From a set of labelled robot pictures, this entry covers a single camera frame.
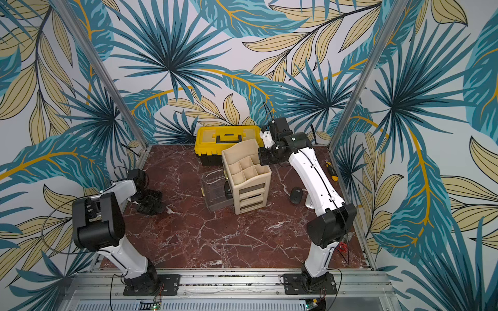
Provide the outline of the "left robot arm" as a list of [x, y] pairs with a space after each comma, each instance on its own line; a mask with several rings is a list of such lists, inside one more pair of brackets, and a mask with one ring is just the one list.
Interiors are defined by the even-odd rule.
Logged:
[[120, 269], [125, 294], [153, 294], [162, 288], [154, 264], [140, 254], [126, 237], [122, 208], [137, 205], [137, 212], [155, 216], [164, 212], [163, 194], [149, 189], [149, 177], [141, 169], [127, 172], [99, 194], [72, 203], [73, 241], [80, 249], [106, 257]]

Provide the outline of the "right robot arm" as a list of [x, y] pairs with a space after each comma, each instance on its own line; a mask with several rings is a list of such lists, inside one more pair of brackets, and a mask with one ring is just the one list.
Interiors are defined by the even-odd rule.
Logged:
[[311, 247], [302, 270], [307, 286], [316, 286], [326, 279], [333, 252], [343, 236], [349, 233], [357, 208], [347, 204], [335, 190], [307, 135], [294, 133], [286, 118], [271, 120], [260, 136], [264, 144], [258, 150], [260, 163], [288, 162], [307, 190], [306, 206], [316, 214], [316, 218], [307, 223]]

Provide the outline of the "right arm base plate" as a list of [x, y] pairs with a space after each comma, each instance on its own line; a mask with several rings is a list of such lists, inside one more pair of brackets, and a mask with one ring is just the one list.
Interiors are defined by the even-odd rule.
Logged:
[[286, 295], [319, 295], [338, 292], [334, 277], [326, 272], [320, 277], [310, 277], [306, 272], [286, 273], [281, 276]]

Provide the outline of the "white computer mouse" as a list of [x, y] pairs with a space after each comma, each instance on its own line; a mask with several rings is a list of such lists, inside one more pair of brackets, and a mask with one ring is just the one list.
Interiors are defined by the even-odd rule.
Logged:
[[308, 194], [307, 197], [306, 197], [306, 202], [305, 202], [305, 206], [308, 208], [308, 209], [312, 209], [314, 210], [314, 207], [313, 207], [313, 201], [311, 199], [311, 196]]

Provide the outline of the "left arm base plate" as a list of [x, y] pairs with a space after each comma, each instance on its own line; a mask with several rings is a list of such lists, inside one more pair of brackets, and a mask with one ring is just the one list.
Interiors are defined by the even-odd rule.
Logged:
[[149, 276], [143, 274], [133, 279], [124, 278], [124, 296], [176, 296], [180, 285], [180, 275], [167, 274]]

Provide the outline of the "beige drawer organizer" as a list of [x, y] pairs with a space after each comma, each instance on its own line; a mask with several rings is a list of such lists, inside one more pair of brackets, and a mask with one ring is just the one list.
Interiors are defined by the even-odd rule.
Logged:
[[241, 141], [222, 151], [236, 215], [267, 205], [272, 171], [268, 165], [260, 164], [258, 151], [255, 139]]

